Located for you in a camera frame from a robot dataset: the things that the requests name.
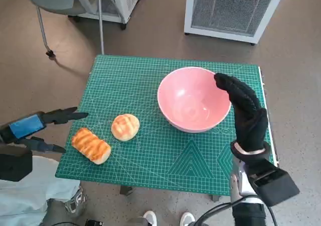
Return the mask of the black knitted gloved right hand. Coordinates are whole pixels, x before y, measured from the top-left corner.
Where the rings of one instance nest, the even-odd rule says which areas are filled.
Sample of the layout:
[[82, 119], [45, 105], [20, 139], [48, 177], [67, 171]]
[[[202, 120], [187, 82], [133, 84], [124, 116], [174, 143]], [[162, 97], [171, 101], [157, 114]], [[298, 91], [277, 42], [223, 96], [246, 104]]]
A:
[[245, 154], [263, 152], [268, 127], [267, 111], [261, 106], [254, 90], [223, 73], [216, 73], [214, 79], [217, 87], [228, 93], [234, 108], [237, 149]]

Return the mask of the bare black left hand blue tape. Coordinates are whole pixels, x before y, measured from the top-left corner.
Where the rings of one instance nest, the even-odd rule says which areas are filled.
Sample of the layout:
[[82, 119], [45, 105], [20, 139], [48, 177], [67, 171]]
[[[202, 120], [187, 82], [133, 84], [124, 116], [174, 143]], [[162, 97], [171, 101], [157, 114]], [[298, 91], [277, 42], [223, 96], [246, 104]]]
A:
[[71, 120], [80, 120], [88, 116], [87, 112], [77, 112], [77, 107], [57, 109], [50, 112], [36, 112], [1, 126], [1, 143], [22, 144], [30, 150], [39, 152], [65, 153], [66, 149], [48, 144], [44, 139], [33, 136], [44, 130], [48, 124], [66, 124]]

